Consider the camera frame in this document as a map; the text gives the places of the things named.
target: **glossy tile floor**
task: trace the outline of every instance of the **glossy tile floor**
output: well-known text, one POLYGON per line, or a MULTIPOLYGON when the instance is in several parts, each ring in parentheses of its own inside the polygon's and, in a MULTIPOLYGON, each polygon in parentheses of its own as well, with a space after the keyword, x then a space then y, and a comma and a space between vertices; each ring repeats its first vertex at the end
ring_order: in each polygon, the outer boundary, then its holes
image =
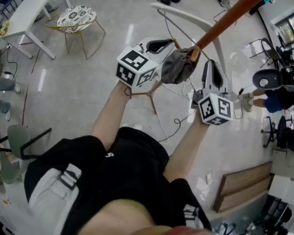
MULTIPOLYGON (((14 92, 0 92, 0 98, 11 103, 11 121, 6 122, 0 113, 0 133, 6 134, 11 124, 22 123, 28 126, 31 135, 35 136, 52 127, 51 135, 34 146, 35 152, 44 152, 62 138, 75 138, 90 133, 92 125, 104 106, 112 88, 117 82, 116 57, 127 46, 147 36, 169 36, 165 20, 150 3, 155 0, 70 0, 72 5, 87 5, 96 11, 99 23, 107 34, 101 49, 88 61, 85 60, 80 39, 70 36, 69 44, 74 42, 70 55, 67 54, 64 35, 43 26, 46 18, 34 24, 33 31, 41 41, 56 55, 51 60, 34 45, 25 45, 34 56, 31 60, 17 52, 9 51, 9 61, 18 63, 16 80, 22 86, 20 95, 14 92)), ((64 10, 62 0, 51 0, 59 5, 57 11, 64 10)), ((182 0, 173 7, 197 15, 211 23, 213 17, 222 11, 217 0, 182 0)), ((195 40, 204 32, 194 25, 172 17, 195 40)), ((191 46, 191 42, 174 26, 169 25, 172 35, 183 47, 191 46)), ((85 31, 86 46, 89 51, 96 48, 102 36, 101 30, 94 24, 85 31)), ((229 78, 232 100, 241 87, 252 83, 253 74, 264 62, 264 56, 250 59, 257 48, 249 42, 265 37, 265 31, 257 15, 243 16, 236 26, 232 25, 221 36, 226 59, 226 72, 229 78)), ((205 51, 212 59, 218 60, 214 46, 209 45, 205 51)), ((1 58, 5 71, 15 71, 15 64, 6 63, 6 53, 1 58)), ((191 76, 195 87, 201 86, 203 65, 207 59, 202 55, 200 62, 191 76)), ((177 93, 182 93, 183 85, 168 85, 177 93)), ((189 83, 185 85, 185 93, 191 90, 189 83)), ((159 117, 167 134, 177 129, 175 118, 182 119, 189 113, 189 101, 161 87, 155 96, 155 104, 159 117)), ((235 103, 236 115, 241 116, 240 103, 235 103)), ((266 110, 254 109, 244 113, 240 120, 233 120, 220 127, 211 126, 200 146, 200 151, 189 175, 192 189, 205 209, 209 209, 214 201, 220 179, 224 173, 246 169, 270 160, 270 149, 263 149, 263 135, 260 129, 267 125, 264 117, 266 110), (210 174, 212 182, 206 185, 206 175, 210 174)), ((158 118, 151 111, 150 101, 141 96, 129 101, 124 122, 133 125, 143 124, 144 131, 156 140, 165 138, 158 118)), ((171 154, 189 127, 187 121, 182 123, 177 134, 163 146, 171 154)))

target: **white cube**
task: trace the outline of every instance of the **white cube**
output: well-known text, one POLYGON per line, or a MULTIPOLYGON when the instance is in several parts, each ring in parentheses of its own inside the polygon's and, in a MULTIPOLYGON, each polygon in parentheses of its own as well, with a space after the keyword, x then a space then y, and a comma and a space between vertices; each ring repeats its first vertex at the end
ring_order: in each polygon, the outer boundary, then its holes
POLYGON ((209 93, 198 106, 204 123, 220 125, 233 120, 233 102, 224 97, 209 93))
POLYGON ((117 61, 117 77, 132 89, 150 81, 159 65, 132 47, 125 48, 117 61))

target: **patterned seat cushion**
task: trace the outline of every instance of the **patterned seat cushion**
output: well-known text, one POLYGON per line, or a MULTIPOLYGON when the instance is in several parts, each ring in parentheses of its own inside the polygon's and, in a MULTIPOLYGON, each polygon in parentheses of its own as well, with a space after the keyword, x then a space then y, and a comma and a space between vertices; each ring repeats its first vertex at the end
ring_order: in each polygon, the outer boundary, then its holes
MULTIPOLYGON (((90 7, 85 5, 75 5, 71 8, 67 8, 65 11, 61 13, 58 18, 57 26, 71 26, 71 25, 79 25, 86 24, 88 22, 93 21, 96 18, 96 12, 93 11, 90 7)), ((75 33, 87 28, 90 24, 62 28, 61 31, 66 33, 75 33)))

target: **blue shorts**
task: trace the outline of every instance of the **blue shorts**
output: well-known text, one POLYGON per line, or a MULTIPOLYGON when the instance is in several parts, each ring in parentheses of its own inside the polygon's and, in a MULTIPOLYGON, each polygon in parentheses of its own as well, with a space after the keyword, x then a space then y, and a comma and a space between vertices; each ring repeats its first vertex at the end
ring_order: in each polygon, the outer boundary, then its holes
POLYGON ((282 111, 283 107, 280 103, 278 91, 265 91, 267 99, 265 100, 265 107, 270 113, 282 111))

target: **white curved rod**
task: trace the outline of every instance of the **white curved rod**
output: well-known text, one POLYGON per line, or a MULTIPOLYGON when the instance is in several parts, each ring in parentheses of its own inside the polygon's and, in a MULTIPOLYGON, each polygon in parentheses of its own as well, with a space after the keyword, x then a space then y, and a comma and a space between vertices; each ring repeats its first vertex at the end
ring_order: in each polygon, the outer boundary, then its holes
MULTIPOLYGON (((180 18, 182 18, 182 19, 184 19, 186 21, 189 21, 189 22, 197 25, 199 28, 201 28, 205 32, 208 32, 213 27, 213 25, 211 23, 209 23, 208 21, 206 21, 206 20, 204 20, 202 18, 196 17, 196 16, 194 16, 194 15, 192 15, 190 13, 187 13, 185 11, 178 10, 178 9, 175 9, 175 8, 170 7, 170 6, 167 6, 167 5, 164 5, 164 4, 161 4, 161 3, 157 3, 157 2, 153 2, 150 6, 156 8, 158 10, 171 13, 171 14, 173 14, 173 15, 175 15, 177 17, 180 17, 180 18)), ((219 57, 220 64, 221 64, 221 67, 223 69, 223 72, 224 72, 224 74, 227 74, 226 65, 225 65, 225 58, 224 58, 224 52, 223 52, 223 49, 222 49, 220 38, 217 37, 213 41, 213 43, 214 43, 217 55, 219 57)))

